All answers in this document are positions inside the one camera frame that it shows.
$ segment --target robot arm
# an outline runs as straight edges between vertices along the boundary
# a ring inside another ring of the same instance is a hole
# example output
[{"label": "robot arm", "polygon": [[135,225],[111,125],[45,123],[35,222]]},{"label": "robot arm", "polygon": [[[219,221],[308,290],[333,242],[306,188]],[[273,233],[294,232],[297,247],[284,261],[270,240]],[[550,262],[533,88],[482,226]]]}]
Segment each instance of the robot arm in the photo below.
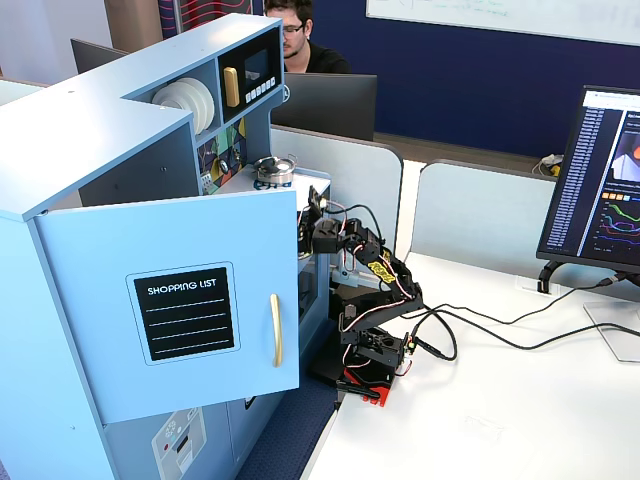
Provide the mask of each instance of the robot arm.
[{"label": "robot arm", "polygon": [[424,308],[422,290],[406,265],[360,220],[323,218],[325,211],[326,202],[311,187],[308,211],[299,219],[300,253],[332,254],[344,249],[387,287],[343,301],[338,320],[341,343],[346,346],[344,374],[352,386],[357,386],[355,390],[348,385],[343,389],[364,393],[364,388],[372,398],[379,393],[383,405],[396,371],[402,367],[405,355],[413,353],[415,345],[408,334],[399,339],[380,325]]}]

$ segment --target black chalkboard label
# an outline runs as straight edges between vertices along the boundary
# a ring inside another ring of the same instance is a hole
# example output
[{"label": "black chalkboard label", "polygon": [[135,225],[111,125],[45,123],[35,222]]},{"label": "black chalkboard label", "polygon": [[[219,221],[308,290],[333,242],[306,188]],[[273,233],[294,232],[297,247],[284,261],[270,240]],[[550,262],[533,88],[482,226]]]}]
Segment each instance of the black chalkboard label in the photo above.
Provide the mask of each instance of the black chalkboard label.
[{"label": "black chalkboard label", "polygon": [[227,269],[133,280],[152,361],[234,347]]}]

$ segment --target computer monitor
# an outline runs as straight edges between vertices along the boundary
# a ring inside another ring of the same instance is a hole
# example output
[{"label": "computer monitor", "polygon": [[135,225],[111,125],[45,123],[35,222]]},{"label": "computer monitor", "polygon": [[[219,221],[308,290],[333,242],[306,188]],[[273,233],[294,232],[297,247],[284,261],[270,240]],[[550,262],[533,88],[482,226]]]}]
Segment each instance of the computer monitor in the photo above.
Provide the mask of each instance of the computer monitor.
[{"label": "computer monitor", "polygon": [[71,39],[71,48],[73,49],[73,57],[76,60],[76,67],[78,68],[79,74],[128,55],[127,52],[123,52],[122,50],[103,47],[75,38]]},{"label": "computer monitor", "polygon": [[537,257],[640,273],[640,91],[585,87]]},{"label": "computer monitor", "polygon": [[373,141],[376,75],[287,73],[289,100],[271,112],[271,123]]}]

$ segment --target whiteboard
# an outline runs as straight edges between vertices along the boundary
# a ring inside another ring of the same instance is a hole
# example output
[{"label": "whiteboard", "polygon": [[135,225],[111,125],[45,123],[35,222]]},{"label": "whiteboard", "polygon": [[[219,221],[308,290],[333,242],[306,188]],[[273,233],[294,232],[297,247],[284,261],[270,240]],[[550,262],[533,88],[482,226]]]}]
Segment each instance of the whiteboard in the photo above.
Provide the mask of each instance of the whiteboard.
[{"label": "whiteboard", "polygon": [[640,0],[367,0],[367,16],[640,45]]}]

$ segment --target metal bowl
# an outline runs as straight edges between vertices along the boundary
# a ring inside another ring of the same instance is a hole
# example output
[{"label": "metal bowl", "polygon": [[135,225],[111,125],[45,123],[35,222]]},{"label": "metal bowl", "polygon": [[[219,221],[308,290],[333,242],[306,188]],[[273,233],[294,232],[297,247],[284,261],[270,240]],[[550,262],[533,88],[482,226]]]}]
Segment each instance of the metal bowl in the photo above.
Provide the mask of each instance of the metal bowl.
[{"label": "metal bowl", "polygon": [[265,157],[258,160],[254,167],[258,181],[284,185],[293,181],[293,171],[297,163],[294,155],[289,155],[289,158]]}]

